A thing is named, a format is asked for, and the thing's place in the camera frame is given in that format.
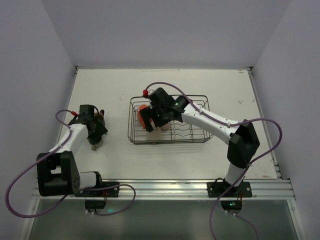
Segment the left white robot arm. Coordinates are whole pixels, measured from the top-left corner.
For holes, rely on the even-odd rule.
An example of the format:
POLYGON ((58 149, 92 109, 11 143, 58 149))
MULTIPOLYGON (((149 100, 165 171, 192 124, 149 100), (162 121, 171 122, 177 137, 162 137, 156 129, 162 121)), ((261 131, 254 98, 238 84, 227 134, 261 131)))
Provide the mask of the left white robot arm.
POLYGON ((71 111, 72 120, 66 125, 68 132, 48 153, 40 153, 36 165, 38 191, 42 197, 76 195, 85 189, 100 184, 97 171, 79 172, 75 155, 84 142, 94 151, 103 143, 108 133, 105 111, 90 104, 79 107, 79 112, 71 111))

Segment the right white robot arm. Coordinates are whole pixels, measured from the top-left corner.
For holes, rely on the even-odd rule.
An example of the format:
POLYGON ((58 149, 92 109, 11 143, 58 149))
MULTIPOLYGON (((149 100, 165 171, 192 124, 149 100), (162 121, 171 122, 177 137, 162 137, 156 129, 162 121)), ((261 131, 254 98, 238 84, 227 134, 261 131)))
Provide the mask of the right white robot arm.
POLYGON ((240 123, 224 119, 194 103, 183 94, 173 98, 161 87, 151 92, 145 89, 142 96, 149 100, 149 105, 139 111, 147 132, 152 132, 155 128, 163 127, 172 121, 205 130, 228 146, 229 167, 224 182, 235 188, 242 183, 245 169, 260 146, 251 122, 240 123))

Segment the dark brown ceramic mug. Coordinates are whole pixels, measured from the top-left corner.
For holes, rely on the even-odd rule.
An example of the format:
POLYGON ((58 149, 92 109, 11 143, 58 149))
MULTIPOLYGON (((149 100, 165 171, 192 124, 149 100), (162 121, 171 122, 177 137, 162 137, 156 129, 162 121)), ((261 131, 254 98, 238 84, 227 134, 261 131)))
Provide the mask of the dark brown ceramic mug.
POLYGON ((96 112, 94 114, 94 122, 100 123, 105 127, 106 123, 105 123, 104 115, 105 115, 105 111, 103 109, 101 109, 99 112, 96 112))

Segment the small olive green cup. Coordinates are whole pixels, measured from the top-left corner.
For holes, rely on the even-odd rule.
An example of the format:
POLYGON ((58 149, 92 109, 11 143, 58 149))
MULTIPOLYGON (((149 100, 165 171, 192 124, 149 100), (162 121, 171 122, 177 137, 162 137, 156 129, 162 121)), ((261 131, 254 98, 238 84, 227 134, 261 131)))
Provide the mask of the small olive green cup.
POLYGON ((104 143, 104 140, 101 139, 101 141, 100 141, 99 143, 97 143, 97 144, 92 144, 92 145, 91 145, 91 150, 92 150, 92 151, 96 151, 97 149, 99 149, 99 148, 102 147, 103 143, 104 143))

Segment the beige plastic tumbler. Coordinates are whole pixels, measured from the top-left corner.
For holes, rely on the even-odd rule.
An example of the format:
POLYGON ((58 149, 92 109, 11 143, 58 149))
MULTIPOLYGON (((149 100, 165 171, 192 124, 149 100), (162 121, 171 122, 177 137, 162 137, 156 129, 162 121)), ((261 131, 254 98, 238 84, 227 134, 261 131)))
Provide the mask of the beige plastic tumbler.
POLYGON ((146 132, 146 140, 149 142, 157 142, 162 140, 162 130, 157 127, 151 132, 146 132))

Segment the orange ceramic mug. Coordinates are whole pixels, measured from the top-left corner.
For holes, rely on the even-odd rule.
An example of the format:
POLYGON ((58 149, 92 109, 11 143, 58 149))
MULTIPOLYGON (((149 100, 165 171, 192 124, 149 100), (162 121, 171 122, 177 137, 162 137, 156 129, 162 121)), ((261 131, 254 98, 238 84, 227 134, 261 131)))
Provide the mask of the orange ceramic mug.
POLYGON ((138 110, 137 110, 137 120, 138 120, 138 123, 142 126, 142 128, 145 130, 146 129, 146 124, 145 124, 145 120, 144 120, 144 116, 142 115, 141 111, 146 109, 148 106, 146 104, 141 104, 139 107, 138 107, 138 110))

